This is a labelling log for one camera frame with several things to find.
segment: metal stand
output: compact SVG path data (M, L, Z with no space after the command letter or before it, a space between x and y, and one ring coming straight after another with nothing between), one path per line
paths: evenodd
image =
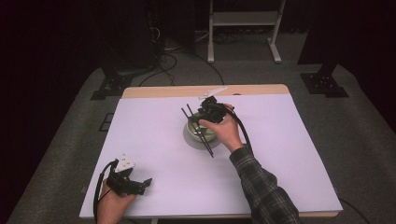
M344 88L339 87L332 78L337 63L324 63L317 73L302 73L306 88L310 94L325 94L326 97L348 97Z
M106 78L103 80L102 85L98 91L95 91L91 100L105 100L107 96L122 96L123 91L131 86L134 77L146 74L155 67L149 67L147 69L134 69L134 68L104 68Z
M207 61L215 61L213 48L213 27L214 26L243 26L243 25L274 25L274 32L268 38L268 44L273 54L275 63L281 63L279 52L275 42L279 25L282 20L283 9L286 0L281 0L278 11L267 12L213 12L213 0L210 0L209 9L209 42L207 46Z

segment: gray floor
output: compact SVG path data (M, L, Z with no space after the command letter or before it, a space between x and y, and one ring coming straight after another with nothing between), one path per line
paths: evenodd
M356 79L338 66L333 73L349 98L310 95L300 73L317 72L318 65L297 65L304 34L279 34L276 42L282 64L274 64L262 35L245 35L232 45L215 46L215 63L226 84L281 83L289 87L339 197L357 206L371 223L396 223L396 135L361 91ZM205 57L206 46L197 52ZM201 59L183 53L170 71L175 84L221 84L215 71ZM167 58L163 67L172 65ZM134 79L137 86L145 77ZM9 223L93 223L78 217L106 133L98 132L106 113L114 112L120 97L91 101L104 74L94 71L81 88L48 152L37 168ZM161 74L144 86L168 86ZM336 218L305 218L305 223L364 223L343 203Z

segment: wooden table edge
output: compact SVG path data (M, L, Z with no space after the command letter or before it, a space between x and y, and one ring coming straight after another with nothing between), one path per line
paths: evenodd
M336 217L338 216L339 211L327 211L327 212L302 212L299 213L299 217ZM191 219L191 218L251 218L250 214L239 214L239 215L196 215L196 216L147 216L147 217L130 217L130 218L142 218L142 219Z
M171 86L171 87L129 87L125 89L121 99L155 98L155 97L189 97L204 95L209 90L223 86ZM228 85L227 89L216 95L257 95L257 94L288 94L289 89L283 84L264 85Z

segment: white shelf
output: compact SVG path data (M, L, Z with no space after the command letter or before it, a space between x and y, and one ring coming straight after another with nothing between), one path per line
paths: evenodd
M275 25L277 11L214 12L213 26Z

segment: flannel shirt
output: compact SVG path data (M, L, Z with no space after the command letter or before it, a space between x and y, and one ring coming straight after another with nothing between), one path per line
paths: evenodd
M254 224L302 223L289 195L277 185L276 176L264 170L249 149L237 149L230 160L241 178Z

